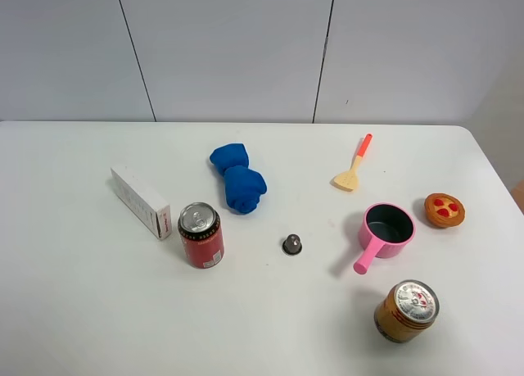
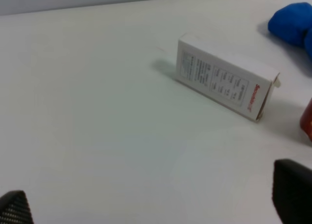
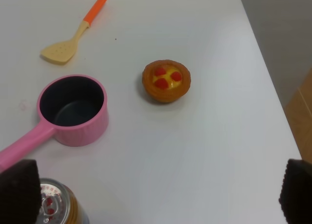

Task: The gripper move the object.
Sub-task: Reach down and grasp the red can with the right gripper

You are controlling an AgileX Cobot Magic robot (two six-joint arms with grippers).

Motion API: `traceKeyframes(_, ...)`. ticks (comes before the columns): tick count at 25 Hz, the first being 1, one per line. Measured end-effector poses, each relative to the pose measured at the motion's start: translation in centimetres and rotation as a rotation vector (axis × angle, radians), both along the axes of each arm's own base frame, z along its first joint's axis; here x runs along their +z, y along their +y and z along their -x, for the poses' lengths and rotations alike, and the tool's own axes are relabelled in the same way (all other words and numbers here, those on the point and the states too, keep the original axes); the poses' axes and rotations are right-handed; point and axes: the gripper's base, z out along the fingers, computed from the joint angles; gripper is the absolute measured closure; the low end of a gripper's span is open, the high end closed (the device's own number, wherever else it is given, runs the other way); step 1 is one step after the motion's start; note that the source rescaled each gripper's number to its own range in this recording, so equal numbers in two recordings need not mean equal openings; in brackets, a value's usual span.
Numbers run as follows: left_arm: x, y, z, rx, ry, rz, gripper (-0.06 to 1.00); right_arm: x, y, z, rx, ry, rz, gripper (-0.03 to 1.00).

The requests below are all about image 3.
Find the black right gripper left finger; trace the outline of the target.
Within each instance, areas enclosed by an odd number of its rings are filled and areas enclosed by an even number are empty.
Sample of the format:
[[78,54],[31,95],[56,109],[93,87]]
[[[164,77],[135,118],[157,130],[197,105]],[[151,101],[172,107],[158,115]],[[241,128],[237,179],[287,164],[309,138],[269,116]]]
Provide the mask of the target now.
[[0,174],[0,222],[34,224],[41,208],[37,162],[22,160]]

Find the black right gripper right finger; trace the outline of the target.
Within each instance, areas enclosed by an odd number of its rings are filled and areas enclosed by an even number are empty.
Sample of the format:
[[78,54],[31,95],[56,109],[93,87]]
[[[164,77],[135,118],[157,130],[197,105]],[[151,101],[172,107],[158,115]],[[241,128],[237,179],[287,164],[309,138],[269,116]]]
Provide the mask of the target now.
[[289,159],[279,203],[286,222],[312,222],[312,164],[305,160]]

